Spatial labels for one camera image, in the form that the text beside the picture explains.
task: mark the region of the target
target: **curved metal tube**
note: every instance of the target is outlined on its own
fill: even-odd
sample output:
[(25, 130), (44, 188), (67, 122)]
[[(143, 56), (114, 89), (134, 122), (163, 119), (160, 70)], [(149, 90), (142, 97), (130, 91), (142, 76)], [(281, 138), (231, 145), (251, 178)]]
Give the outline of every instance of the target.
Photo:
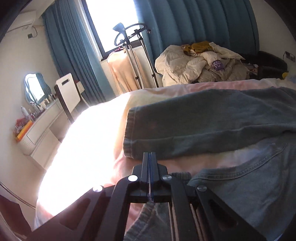
[(10, 191), (6, 186), (4, 186), (4, 184), (2, 182), (0, 182), (0, 186), (3, 187), (9, 194), (14, 196), (17, 200), (21, 201), (23, 204), (26, 204), (27, 206), (29, 206), (32, 209), (36, 209), (35, 206), (33, 206), (32, 204), (26, 202), (24, 199), (21, 199), (18, 195), (14, 194), (12, 191)]

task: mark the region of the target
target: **purple label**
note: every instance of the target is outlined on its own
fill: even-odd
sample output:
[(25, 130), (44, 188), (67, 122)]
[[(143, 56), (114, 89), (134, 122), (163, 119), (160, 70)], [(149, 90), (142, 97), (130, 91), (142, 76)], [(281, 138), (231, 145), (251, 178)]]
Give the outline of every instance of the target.
[(223, 64), (221, 63), (220, 60), (215, 60), (215, 61), (212, 63), (212, 67), (214, 67), (216, 71), (218, 71), (218, 70), (223, 70), (223, 69), (224, 69), (224, 66), (223, 66)]

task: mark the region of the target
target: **pink bed sheet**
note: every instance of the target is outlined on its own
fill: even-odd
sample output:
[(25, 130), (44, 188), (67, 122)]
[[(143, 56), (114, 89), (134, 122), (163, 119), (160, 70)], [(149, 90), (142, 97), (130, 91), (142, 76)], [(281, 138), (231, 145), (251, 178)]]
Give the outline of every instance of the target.
[[(141, 163), (141, 160), (129, 159), (123, 154), (125, 124), (130, 108), (206, 89), (247, 90), (272, 86), (296, 89), (296, 84), (279, 79), (208, 82), (137, 90), (90, 107), (69, 129), (42, 181), (35, 227), (64, 210), (92, 187), (116, 184), (131, 174), (133, 166)], [(233, 152), (181, 157), (159, 163), (165, 165), (169, 173), (190, 172), (195, 175), (204, 168), (240, 165), (258, 152), (260, 150), (251, 146)], [(141, 204), (131, 204), (126, 229), (137, 219), (141, 208)]]

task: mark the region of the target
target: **yellow round object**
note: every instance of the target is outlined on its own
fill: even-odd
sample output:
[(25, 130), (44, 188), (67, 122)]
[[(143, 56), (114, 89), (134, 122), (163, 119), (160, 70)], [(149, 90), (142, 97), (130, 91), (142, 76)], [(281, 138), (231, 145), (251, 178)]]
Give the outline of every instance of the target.
[(283, 73), (283, 79), (285, 79), (288, 76), (288, 72)]

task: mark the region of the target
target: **white chair backrest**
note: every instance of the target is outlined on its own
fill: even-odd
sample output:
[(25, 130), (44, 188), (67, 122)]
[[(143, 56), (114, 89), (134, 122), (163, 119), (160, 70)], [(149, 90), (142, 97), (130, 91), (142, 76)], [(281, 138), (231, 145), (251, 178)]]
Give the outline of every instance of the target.
[(69, 112), (71, 113), (80, 102), (80, 96), (76, 89), (72, 75), (67, 74), (63, 76), (57, 80), (56, 84), (59, 87)]

